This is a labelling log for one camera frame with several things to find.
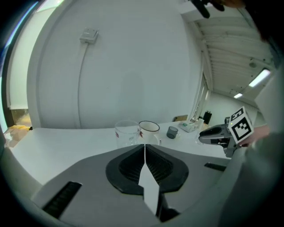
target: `ceiling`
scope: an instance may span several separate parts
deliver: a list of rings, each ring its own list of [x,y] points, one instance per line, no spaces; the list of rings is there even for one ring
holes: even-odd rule
[[[269,79],[254,88],[248,85],[263,68],[274,68],[269,45],[261,41],[257,29],[244,17],[214,17],[191,23],[208,55],[213,91],[230,97],[243,93],[239,100],[256,106],[254,99]]]

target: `wall outlet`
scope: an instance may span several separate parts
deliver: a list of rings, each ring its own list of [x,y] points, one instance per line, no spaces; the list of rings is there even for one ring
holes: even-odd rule
[[[95,30],[93,28],[87,27],[84,29],[80,42],[82,43],[95,43],[97,37],[99,35],[99,30]]]

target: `person's hand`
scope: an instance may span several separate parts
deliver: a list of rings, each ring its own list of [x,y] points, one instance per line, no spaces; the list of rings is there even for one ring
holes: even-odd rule
[[[252,135],[250,135],[248,138],[243,140],[242,142],[239,143],[242,147],[246,147],[253,143],[254,141],[257,141],[261,138],[267,137],[269,135],[270,129],[267,125],[261,126],[254,128],[254,132]]]
[[[243,0],[212,0],[212,1],[216,2],[217,4],[225,5],[231,8],[244,8],[245,7],[245,3],[243,2]]]

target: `gray cup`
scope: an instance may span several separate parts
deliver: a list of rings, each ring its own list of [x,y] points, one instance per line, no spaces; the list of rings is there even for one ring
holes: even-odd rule
[[[173,126],[170,126],[167,132],[167,137],[170,139],[174,139],[177,136],[177,133],[178,129]]]

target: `ceiling light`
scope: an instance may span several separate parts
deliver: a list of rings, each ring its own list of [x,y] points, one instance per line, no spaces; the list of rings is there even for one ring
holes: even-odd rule
[[[263,69],[261,73],[258,74],[258,76],[249,84],[250,87],[256,86],[260,81],[265,79],[267,76],[270,75],[270,71],[268,69]]]
[[[243,94],[241,94],[241,93],[239,93],[239,94],[236,94],[235,96],[234,96],[234,98],[239,98],[240,96],[242,96]]]

